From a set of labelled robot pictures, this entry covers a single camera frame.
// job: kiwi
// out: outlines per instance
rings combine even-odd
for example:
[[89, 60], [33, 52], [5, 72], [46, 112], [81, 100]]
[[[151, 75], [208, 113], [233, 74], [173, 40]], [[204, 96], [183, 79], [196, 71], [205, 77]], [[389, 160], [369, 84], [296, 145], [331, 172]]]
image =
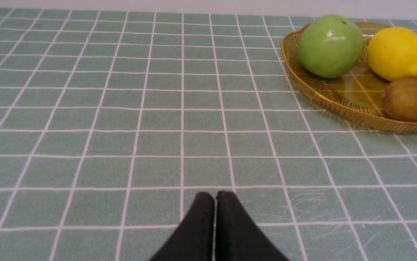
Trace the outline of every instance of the kiwi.
[[393, 119], [417, 123], [417, 79], [390, 83], [382, 94], [382, 106]]

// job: table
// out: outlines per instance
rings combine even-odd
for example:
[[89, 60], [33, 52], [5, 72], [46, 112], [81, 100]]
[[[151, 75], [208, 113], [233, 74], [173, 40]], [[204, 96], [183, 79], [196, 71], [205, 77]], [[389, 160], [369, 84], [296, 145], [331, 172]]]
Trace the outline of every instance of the table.
[[144, 261], [219, 190], [293, 261], [416, 261], [417, 135], [291, 86], [313, 20], [0, 8], [0, 261]]

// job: apple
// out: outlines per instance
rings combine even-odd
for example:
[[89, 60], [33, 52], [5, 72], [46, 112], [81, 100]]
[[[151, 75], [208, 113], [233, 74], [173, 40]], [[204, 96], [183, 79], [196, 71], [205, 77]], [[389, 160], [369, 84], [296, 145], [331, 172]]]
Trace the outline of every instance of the apple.
[[363, 52], [360, 28], [351, 20], [329, 14], [313, 21], [303, 32], [297, 51], [310, 72], [335, 79], [349, 72]]

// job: yellow lemon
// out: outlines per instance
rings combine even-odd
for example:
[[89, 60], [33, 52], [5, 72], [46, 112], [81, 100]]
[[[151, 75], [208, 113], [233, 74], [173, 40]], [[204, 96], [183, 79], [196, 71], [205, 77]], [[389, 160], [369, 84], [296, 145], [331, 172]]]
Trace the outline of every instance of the yellow lemon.
[[385, 28], [369, 41], [369, 67], [388, 80], [417, 78], [417, 33], [403, 27]]

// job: golden fruit bowl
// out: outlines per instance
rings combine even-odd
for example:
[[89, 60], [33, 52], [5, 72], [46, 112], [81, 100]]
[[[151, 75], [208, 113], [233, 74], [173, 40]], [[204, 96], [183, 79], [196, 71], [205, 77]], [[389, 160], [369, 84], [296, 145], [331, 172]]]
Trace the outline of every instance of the golden fruit bowl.
[[337, 79], [324, 79], [306, 70], [297, 55], [297, 45], [305, 25], [283, 38], [281, 51], [293, 84], [308, 99], [337, 116], [363, 128], [383, 132], [417, 133], [417, 123], [390, 118], [382, 109], [382, 93], [390, 83], [371, 71], [366, 47], [372, 35], [389, 26], [357, 22], [364, 36], [364, 51], [358, 64]]

